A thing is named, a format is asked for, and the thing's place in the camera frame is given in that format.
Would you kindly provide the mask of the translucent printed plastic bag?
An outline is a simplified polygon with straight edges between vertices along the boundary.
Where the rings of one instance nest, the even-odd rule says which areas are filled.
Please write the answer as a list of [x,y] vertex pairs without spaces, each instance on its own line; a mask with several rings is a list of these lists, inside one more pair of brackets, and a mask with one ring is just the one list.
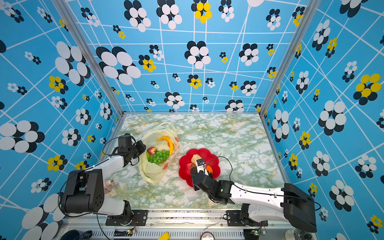
[[142,142],[146,150],[140,155],[139,171],[146,182],[157,185],[182,146],[171,123],[162,123],[148,131]]

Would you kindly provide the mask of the orange tangerine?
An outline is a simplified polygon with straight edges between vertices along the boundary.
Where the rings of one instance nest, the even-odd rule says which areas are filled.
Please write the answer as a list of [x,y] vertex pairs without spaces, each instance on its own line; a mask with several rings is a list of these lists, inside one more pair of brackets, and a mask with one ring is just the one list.
[[206,171],[209,173],[209,174],[213,174],[213,169],[211,166],[206,166]]

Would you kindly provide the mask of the red flower-shaped plate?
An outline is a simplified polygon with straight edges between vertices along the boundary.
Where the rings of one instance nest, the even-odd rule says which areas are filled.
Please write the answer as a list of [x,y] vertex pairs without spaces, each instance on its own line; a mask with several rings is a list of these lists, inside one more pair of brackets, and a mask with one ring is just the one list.
[[179,160],[179,176],[181,179],[185,180],[189,187],[193,188],[193,182],[191,177],[191,168],[195,163],[193,163],[192,159],[194,155],[199,155],[201,158],[205,160],[209,167],[208,170],[213,174],[213,179],[216,179],[221,174],[221,168],[219,167],[219,159],[216,155],[212,154],[208,149],[191,149],[188,150],[187,153],[182,156]]

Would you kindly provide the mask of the red fruit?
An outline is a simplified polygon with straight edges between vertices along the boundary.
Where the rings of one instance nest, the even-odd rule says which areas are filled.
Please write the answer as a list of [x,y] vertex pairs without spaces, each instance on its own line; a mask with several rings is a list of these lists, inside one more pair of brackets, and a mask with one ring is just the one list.
[[186,175],[191,176],[191,170],[193,167],[195,167],[195,165],[193,163],[188,163],[186,165],[186,169],[185,169]]

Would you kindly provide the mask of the beige round fruit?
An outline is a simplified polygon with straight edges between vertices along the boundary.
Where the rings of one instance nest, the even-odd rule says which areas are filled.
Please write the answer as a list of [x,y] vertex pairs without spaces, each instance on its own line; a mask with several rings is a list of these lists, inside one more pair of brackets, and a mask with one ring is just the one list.
[[193,155],[193,157],[191,158],[191,163],[193,163],[194,165],[198,166],[198,160],[202,159],[202,157],[198,154],[195,154]]

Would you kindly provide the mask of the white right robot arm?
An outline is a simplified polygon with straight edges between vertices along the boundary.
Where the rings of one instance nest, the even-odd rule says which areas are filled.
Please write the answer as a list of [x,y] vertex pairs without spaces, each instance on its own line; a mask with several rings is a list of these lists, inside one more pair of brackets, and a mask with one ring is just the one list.
[[257,188],[232,181],[214,180],[203,171],[191,171],[193,186],[221,205],[241,204],[242,221],[251,226],[263,221],[288,222],[294,228],[317,232],[314,199],[293,184],[282,188]]

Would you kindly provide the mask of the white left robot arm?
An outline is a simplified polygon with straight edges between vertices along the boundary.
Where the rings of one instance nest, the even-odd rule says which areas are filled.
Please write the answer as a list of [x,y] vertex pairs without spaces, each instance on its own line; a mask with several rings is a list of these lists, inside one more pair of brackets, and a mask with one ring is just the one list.
[[105,194],[107,178],[138,159],[146,151],[142,141],[134,144],[127,137],[119,140],[112,156],[85,170],[72,171],[58,198],[60,211],[71,218],[87,214],[107,217],[106,226],[145,226],[147,210],[133,210],[129,201],[115,200]]

